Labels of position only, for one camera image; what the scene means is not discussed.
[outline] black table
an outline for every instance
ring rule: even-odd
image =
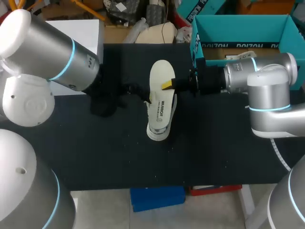
[[[187,44],[104,46],[107,74],[146,88],[160,59],[173,65],[176,78],[186,77],[192,65]],[[252,133],[245,94],[178,95],[171,133],[163,142],[146,134],[146,105],[134,95],[122,99],[127,108],[100,118],[90,114],[86,95],[57,96],[42,125],[2,122],[0,128],[26,138],[69,190],[276,183],[287,173],[270,140]],[[303,91],[291,92],[291,99],[305,101]],[[276,144],[290,167],[305,153],[303,138]]]

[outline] shoe insole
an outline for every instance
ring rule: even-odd
[[[175,78],[175,72],[168,61],[159,60],[153,64],[150,73],[151,104],[148,108],[150,128],[159,130],[169,124],[174,89],[163,91],[162,84],[172,78]]]

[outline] cardboard box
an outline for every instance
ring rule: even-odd
[[[217,54],[203,48],[218,48],[215,49]],[[190,46],[194,66],[195,59],[206,55],[210,55],[207,65],[225,66],[229,61],[217,56],[224,57],[227,48],[253,49],[258,55],[274,54],[278,52],[276,49],[289,52],[299,67],[298,79],[291,89],[298,90],[305,79],[305,41],[289,15],[196,16]]]
[[[290,14],[295,0],[238,0],[237,14]]]
[[[183,0],[177,12],[192,23],[196,15],[216,14],[224,2],[225,0]]]
[[[127,37],[131,27],[106,26],[104,43],[120,44]]]

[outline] floor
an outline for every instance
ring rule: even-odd
[[[254,203],[268,185],[251,186]],[[244,229],[237,192],[187,196],[184,204],[134,213],[129,189],[78,191],[75,229]]]

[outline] teal cardboard box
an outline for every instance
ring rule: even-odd
[[[225,0],[183,0],[177,12],[192,23],[196,15],[216,14],[224,2]]]
[[[305,80],[305,41],[289,15],[198,15],[193,20],[191,55],[204,57],[202,47],[278,48],[291,53],[298,65],[298,79],[291,90]],[[225,66],[228,60],[207,60],[207,65]]]

